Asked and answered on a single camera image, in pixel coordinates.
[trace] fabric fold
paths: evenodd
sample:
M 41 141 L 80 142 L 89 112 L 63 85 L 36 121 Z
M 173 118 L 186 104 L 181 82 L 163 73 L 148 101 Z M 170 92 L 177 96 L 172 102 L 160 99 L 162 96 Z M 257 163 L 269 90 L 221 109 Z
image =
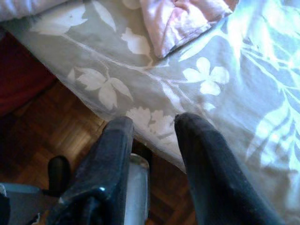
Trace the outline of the fabric fold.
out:
M 0 0 L 0 22 L 35 15 L 67 0 Z
M 198 37 L 230 15 L 238 0 L 141 0 L 144 22 L 157 57 Z

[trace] floral pattern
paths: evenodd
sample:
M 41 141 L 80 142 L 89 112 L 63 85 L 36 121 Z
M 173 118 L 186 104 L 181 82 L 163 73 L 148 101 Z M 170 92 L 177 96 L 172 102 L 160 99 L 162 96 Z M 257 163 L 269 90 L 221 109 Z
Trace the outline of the floral pattern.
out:
M 137 0 L 70 1 L 6 22 L 100 117 L 127 115 L 183 168 L 173 119 L 208 119 L 289 225 L 300 221 L 300 9 L 241 0 L 216 28 L 154 56 Z

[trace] red blanket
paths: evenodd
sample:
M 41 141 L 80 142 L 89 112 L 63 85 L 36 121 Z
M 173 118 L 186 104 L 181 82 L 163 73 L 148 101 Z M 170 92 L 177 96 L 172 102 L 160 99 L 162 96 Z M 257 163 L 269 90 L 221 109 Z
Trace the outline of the red blanket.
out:
M 0 41 L 0 116 L 29 101 L 54 79 L 11 35 Z

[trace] pink cloth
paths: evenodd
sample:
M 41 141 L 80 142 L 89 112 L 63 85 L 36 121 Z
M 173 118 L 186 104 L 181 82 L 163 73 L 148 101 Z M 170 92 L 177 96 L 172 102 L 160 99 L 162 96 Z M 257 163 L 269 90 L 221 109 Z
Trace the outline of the pink cloth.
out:
M 159 58 L 198 37 L 231 14 L 238 0 L 140 0 Z

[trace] gray bedspread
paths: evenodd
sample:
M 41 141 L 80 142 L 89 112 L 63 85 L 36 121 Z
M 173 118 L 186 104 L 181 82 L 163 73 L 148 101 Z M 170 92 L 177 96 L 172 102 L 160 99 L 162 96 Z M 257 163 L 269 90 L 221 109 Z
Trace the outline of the gray bedspread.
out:
M 174 116 L 207 118 L 288 225 L 300 224 L 300 2 L 241 0 L 155 58 L 138 0 L 70 1 L 2 24 L 91 110 L 127 115 L 181 169 Z

